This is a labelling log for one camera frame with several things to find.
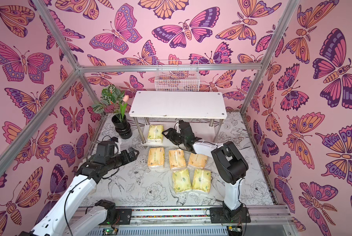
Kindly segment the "yellow-green tissue pack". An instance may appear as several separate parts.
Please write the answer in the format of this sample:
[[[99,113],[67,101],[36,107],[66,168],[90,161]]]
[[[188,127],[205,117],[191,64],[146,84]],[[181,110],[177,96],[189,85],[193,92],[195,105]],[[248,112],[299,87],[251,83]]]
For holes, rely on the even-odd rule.
[[[147,141],[149,144],[162,144],[163,143],[164,126],[162,124],[150,125]]]
[[[184,168],[173,171],[173,189],[175,193],[188,192],[192,190],[189,170]]]
[[[209,193],[211,189],[211,171],[195,169],[192,189],[203,193]]]

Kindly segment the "orange tissue pack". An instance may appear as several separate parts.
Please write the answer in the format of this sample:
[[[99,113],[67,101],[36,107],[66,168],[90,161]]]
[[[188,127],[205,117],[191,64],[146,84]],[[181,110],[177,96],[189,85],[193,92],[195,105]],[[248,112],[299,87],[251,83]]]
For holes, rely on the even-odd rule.
[[[191,153],[189,156],[188,167],[204,169],[209,157],[203,154]]]
[[[169,150],[169,164],[171,170],[182,169],[186,167],[184,151],[181,149]]]
[[[165,149],[153,147],[149,149],[147,166],[149,168],[163,168],[165,165]]]

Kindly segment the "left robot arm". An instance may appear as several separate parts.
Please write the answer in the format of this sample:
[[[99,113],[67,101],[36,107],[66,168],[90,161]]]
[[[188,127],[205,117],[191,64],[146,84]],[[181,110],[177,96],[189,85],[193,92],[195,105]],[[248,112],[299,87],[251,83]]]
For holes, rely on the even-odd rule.
[[[139,151],[132,147],[121,150],[119,142],[100,142],[96,153],[78,168],[70,186],[53,208],[31,231],[22,231],[20,235],[85,236],[98,225],[118,223],[120,215],[116,210],[116,205],[108,200],[98,201],[76,222],[71,223],[71,219],[84,198],[101,180],[107,179],[109,171],[118,171],[120,167],[136,161],[138,155]]]

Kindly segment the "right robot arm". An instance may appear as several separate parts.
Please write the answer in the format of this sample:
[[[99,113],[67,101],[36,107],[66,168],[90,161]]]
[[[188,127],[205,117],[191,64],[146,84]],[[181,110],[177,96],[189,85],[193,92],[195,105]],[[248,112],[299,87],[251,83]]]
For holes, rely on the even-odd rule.
[[[179,131],[169,128],[162,135],[175,145],[184,145],[189,152],[211,157],[225,182],[225,198],[222,207],[218,208],[221,212],[213,213],[211,209],[211,220],[223,217],[227,222],[250,222],[248,208],[240,200],[241,182],[249,166],[239,149],[231,141],[219,144],[196,137],[188,122],[179,120],[177,124]]]

